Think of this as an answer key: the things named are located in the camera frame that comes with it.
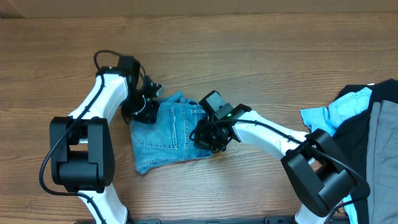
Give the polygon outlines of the blue denim jeans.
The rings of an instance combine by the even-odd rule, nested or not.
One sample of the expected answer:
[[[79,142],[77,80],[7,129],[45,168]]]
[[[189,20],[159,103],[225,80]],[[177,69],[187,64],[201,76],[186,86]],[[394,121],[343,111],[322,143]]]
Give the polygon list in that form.
[[[159,100],[154,124],[130,121],[135,168],[141,175],[176,162],[205,159],[212,152],[196,147],[190,133],[206,118],[203,108],[181,91]]]

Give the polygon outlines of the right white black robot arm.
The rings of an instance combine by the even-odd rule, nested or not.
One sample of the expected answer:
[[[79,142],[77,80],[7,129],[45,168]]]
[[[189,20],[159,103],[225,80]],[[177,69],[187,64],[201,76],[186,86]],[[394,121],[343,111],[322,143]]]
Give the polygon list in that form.
[[[323,130],[294,131],[250,107],[232,106],[213,90],[201,101],[207,117],[190,134],[196,147],[223,152],[235,140],[280,160],[302,205],[295,223],[328,223],[343,199],[359,184],[341,149]]]

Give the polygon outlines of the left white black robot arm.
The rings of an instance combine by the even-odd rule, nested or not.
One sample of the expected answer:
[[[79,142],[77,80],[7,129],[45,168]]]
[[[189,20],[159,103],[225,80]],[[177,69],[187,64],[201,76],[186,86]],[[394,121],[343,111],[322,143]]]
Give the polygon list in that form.
[[[83,103],[68,116],[50,122],[50,151],[39,171],[51,166],[55,184],[66,191],[63,196],[78,197],[91,212],[95,223],[132,223],[113,186],[115,158],[109,124],[117,110],[125,123],[132,120],[155,123],[162,85],[154,83],[133,56],[120,55],[115,67],[98,67],[95,85]]]

